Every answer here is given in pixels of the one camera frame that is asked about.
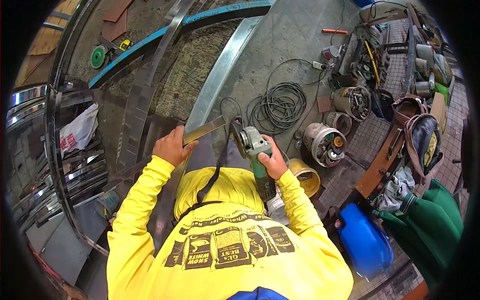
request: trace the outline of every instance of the blue metal strip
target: blue metal strip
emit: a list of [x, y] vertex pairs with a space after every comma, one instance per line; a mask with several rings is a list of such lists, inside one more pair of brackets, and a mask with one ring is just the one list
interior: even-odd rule
[[[251, 2], [242, 2], [234, 5], [226, 5], [222, 7], [218, 7], [212, 10], [208, 10], [205, 12], [199, 12], [191, 17], [185, 17], [182, 21], [182, 25], [185, 26], [187, 24], [193, 24], [195, 22], [201, 21], [205, 18], [214, 16], [214, 15], [221, 15], [224, 13], [229, 13], [233, 11], [242, 11], [242, 10], [251, 10], [254, 8], [269, 8], [271, 6], [269, 1], [251, 1]], [[113, 62], [108, 64], [100, 73], [95, 76], [92, 81], [88, 84], [88, 88], [97, 88], [98, 81], [102, 79], [104, 76], [107, 75], [109, 71], [115, 68], [117, 65], [121, 64], [127, 57], [129, 57], [135, 51], [141, 49], [145, 45], [153, 42], [156, 39], [161, 38], [165, 32], [167, 31], [168, 26], [163, 27], [162, 29], [157, 30], [156, 32], [152, 33], [151, 35], [147, 36], [140, 42], [134, 44], [130, 49], [123, 52], [120, 56], [118, 56]]]

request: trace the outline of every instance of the yellow bucket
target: yellow bucket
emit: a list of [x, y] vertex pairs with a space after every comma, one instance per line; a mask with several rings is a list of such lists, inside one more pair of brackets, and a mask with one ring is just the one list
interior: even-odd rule
[[301, 159], [292, 158], [288, 161], [288, 168], [300, 181], [307, 197], [312, 197], [320, 188], [320, 177], [317, 171], [307, 166]]

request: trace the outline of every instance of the yellow long-sleeve shirt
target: yellow long-sleeve shirt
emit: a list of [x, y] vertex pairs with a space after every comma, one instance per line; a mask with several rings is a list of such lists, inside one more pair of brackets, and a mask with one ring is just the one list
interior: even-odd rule
[[[174, 228], [157, 257], [146, 224], [174, 167], [153, 156], [108, 233], [108, 298], [227, 299], [269, 288], [288, 299], [347, 299], [353, 278], [299, 181], [277, 181], [291, 230], [263, 214], [253, 173], [221, 168], [200, 207]], [[186, 174], [175, 216], [196, 202], [215, 168]]]

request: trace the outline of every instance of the angle grinder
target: angle grinder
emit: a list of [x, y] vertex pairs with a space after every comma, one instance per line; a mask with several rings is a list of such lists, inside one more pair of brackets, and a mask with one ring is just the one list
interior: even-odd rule
[[265, 140], [253, 126], [245, 127], [243, 130], [238, 131], [236, 125], [232, 122], [230, 124], [230, 132], [233, 134], [240, 155], [250, 161], [260, 198], [264, 202], [273, 199], [276, 195], [275, 180], [268, 175], [267, 169], [258, 160], [258, 155], [261, 152], [269, 157], [272, 156], [270, 142]]

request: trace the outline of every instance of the cardboard box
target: cardboard box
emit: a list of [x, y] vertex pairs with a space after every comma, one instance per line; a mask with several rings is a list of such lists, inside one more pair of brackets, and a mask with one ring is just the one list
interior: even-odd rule
[[435, 93], [430, 114], [437, 118], [438, 129], [440, 129], [440, 133], [442, 134], [442, 142], [445, 141], [445, 136], [448, 131], [447, 106], [445, 105], [445, 99], [442, 94]]

